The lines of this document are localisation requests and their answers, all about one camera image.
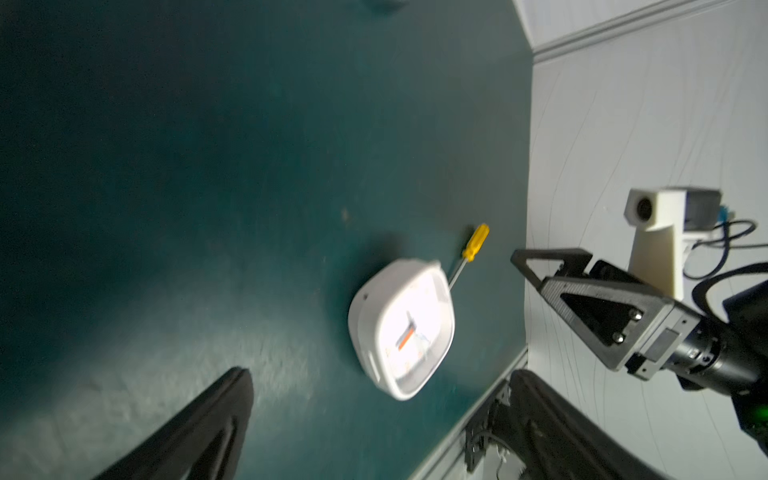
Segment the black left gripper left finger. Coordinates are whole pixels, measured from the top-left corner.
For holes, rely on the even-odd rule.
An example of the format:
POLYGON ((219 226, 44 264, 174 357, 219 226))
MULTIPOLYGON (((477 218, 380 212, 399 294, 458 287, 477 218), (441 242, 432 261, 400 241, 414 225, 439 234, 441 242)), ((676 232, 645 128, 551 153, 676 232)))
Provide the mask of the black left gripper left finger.
POLYGON ((99 479, 232 479, 254 400, 250 371, 233 367, 99 479))

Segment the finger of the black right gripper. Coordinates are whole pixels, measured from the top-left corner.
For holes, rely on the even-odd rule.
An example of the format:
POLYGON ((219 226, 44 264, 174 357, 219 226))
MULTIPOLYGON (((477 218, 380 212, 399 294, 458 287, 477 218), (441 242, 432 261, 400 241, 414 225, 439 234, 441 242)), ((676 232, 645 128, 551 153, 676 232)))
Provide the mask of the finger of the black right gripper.
POLYGON ((554 262, 558 266, 555 276, 581 278, 592 258, 593 254, 582 248, 517 249, 510 261, 531 285, 541 285, 543 279, 530 268, 531 261, 554 262))
POLYGON ((621 370, 640 352, 674 308, 672 299, 636 283, 547 277, 539 293, 612 371, 621 370))

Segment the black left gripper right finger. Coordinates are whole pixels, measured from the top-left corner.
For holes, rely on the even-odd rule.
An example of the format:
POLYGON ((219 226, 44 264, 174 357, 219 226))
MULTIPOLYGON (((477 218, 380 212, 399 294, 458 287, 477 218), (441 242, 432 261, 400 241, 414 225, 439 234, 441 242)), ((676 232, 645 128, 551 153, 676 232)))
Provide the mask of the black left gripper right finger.
POLYGON ((529 370, 510 376, 509 445, 531 479, 661 479, 529 370))

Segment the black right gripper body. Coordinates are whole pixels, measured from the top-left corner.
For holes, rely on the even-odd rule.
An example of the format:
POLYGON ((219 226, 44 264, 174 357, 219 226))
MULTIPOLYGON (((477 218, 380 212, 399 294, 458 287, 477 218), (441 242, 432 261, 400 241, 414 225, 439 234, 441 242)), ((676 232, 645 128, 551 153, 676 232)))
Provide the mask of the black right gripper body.
MULTIPOLYGON (((652 287, 602 260, 592 267, 590 278, 652 287)), ((622 369, 642 380, 649 380, 664 369, 691 375, 695 369, 711 365, 716 357, 715 343, 722 339, 723 324, 656 290, 672 299, 674 308, 652 331, 640 352, 633 355, 622 369)))

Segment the yellow handled screwdriver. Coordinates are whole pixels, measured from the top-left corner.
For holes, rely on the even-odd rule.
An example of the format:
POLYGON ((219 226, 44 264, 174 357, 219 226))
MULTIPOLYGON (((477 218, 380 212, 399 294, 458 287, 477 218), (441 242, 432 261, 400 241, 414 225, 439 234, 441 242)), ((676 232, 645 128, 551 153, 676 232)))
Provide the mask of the yellow handled screwdriver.
POLYGON ((474 229, 472 235, 469 237, 464 249, 462 250, 461 260, 458 266, 455 268, 454 272, 449 278, 448 287, 450 290, 452 290, 457 283, 464 268, 475 260, 486 239, 488 238, 489 233, 490 227, 485 223, 478 225, 474 229))

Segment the white square alarm clock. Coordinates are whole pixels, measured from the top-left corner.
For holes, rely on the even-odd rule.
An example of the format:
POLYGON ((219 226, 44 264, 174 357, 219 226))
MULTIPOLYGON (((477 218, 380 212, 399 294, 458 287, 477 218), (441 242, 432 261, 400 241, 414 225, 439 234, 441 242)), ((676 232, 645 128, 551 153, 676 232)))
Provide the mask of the white square alarm clock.
POLYGON ((413 398, 445 359, 455 314, 438 261, 397 259, 355 294, 350 338, 365 374, 398 401, 413 398))

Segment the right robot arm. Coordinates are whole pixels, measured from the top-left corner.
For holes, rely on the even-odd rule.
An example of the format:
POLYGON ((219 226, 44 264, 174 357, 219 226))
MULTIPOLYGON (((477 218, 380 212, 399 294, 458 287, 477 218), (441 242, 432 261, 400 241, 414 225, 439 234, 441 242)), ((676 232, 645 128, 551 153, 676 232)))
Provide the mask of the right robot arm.
POLYGON ((696 286, 690 308, 590 252, 520 249, 512 264, 609 370, 643 381, 674 373, 686 391, 731 398, 739 426, 767 447, 767 285, 728 298, 727 321, 707 305, 728 273, 696 286))

